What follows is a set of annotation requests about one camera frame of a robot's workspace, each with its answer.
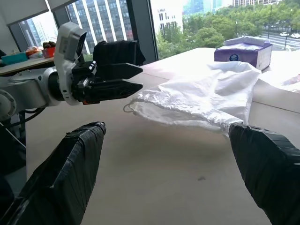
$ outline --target green foliage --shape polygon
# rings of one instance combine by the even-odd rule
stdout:
[[[190,15],[183,19],[183,29],[196,33],[203,28],[203,20],[201,15]]]
[[[225,16],[214,16],[211,27],[221,33],[225,40],[235,38],[235,22]]]
[[[223,42],[224,37],[214,28],[202,28],[195,35],[196,47],[218,48]]]
[[[237,26],[237,31],[239,35],[242,36],[258,36],[261,34],[262,30],[260,27],[255,26],[249,21],[242,21]]]
[[[300,0],[283,0],[273,5],[225,7],[215,14],[183,16],[183,27],[165,27],[157,35],[159,59],[197,47],[216,48],[238,36],[259,36],[268,25],[300,31]]]

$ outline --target drawstring bag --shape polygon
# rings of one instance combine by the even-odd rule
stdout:
[[[228,135],[231,124],[248,123],[253,87],[260,74],[245,62],[211,63],[195,74],[179,75],[139,92],[124,111],[165,125]]]

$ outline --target black tape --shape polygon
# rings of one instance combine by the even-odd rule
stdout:
[[[235,160],[254,201],[273,225],[300,224],[300,150],[284,136],[233,124]]]
[[[33,173],[1,225],[79,225],[95,185],[105,124],[68,133]]]

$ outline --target glass window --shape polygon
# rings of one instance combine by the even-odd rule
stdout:
[[[51,12],[19,23],[28,46],[43,46],[45,41],[56,42],[58,30]]]
[[[66,7],[70,20],[87,31],[84,54],[92,54],[95,45],[103,40],[133,40],[125,3],[126,0],[78,0]]]
[[[274,50],[300,49],[299,0],[150,1],[159,59],[242,36],[269,38]]]

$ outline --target purple tissue box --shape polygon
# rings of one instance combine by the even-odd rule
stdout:
[[[259,70],[270,65],[272,44],[268,39],[259,37],[239,37],[224,42],[215,50],[215,61],[248,62]]]

